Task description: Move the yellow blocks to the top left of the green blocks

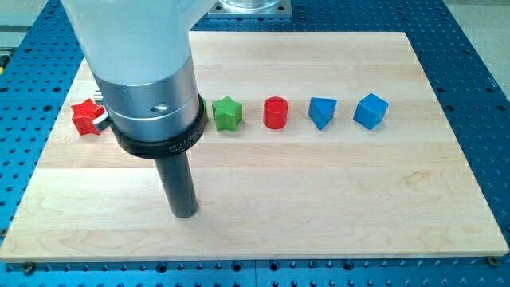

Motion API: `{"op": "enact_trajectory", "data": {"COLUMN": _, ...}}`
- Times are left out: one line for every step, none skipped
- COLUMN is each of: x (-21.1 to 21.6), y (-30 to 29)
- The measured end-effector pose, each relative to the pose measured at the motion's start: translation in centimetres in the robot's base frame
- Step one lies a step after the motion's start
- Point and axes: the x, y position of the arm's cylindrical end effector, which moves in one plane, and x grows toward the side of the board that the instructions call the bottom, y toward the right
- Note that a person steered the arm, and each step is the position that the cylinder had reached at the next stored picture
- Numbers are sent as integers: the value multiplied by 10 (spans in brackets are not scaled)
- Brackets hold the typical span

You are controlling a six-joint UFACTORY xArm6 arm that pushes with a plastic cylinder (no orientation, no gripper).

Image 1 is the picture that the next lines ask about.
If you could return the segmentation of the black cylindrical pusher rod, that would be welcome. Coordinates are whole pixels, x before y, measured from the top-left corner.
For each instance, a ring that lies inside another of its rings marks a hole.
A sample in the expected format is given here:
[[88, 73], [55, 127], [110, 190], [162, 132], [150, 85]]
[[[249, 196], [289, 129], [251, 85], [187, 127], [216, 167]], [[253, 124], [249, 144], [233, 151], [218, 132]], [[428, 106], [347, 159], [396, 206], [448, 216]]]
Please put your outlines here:
[[185, 152], [155, 160], [167, 201], [177, 218], [189, 218], [198, 210], [198, 200]]

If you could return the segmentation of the black clamp ring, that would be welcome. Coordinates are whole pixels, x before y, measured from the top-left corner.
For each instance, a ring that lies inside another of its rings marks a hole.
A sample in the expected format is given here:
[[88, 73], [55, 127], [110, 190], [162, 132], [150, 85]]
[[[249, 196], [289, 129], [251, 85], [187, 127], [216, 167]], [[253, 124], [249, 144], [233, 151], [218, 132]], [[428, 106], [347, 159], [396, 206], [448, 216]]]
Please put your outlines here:
[[200, 94], [198, 94], [198, 99], [198, 114], [194, 122], [184, 132], [164, 141], [143, 142], [127, 137], [114, 126], [107, 112], [93, 123], [101, 132], [110, 127], [118, 144], [127, 153], [143, 159], [164, 159], [186, 152], [198, 142], [204, 133], [206, 124]]

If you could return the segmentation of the green block behind arm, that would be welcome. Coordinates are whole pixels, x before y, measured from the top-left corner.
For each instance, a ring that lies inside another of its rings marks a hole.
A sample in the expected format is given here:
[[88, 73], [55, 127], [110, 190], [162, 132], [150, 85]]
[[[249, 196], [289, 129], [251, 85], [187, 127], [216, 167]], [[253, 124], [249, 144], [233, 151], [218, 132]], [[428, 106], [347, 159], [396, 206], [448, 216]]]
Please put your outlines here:
[[202, 100], [202, 106], [203, 106], [203, 110], [204, 110], [204, 121], [205, 121], [205, 124], [207, 125], [209, 122], [207, 101], [204, 97], [201, 97], [201, 100]]

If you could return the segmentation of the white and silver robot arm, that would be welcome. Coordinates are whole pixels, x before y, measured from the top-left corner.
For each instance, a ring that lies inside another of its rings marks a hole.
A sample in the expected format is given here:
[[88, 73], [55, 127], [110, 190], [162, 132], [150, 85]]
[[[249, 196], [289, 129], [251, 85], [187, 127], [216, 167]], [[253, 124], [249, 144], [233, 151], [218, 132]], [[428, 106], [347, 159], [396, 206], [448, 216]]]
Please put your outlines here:
[[102, 93], [97, 123], [129, 154], [155, 161], [171, 211], [189, 218], [198, 200], [186, 152], [202, 136], [189, 32], [211, 0], [63, 0]]

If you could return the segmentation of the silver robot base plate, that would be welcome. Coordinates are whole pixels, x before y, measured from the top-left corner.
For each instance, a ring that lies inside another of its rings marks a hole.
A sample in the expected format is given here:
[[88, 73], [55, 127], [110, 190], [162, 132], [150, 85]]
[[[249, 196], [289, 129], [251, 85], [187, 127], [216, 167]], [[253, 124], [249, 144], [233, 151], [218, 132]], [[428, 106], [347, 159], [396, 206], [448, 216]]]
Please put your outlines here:
[[217, 0], [208, 18], [283, 18], [292, 17], [291, 0]]

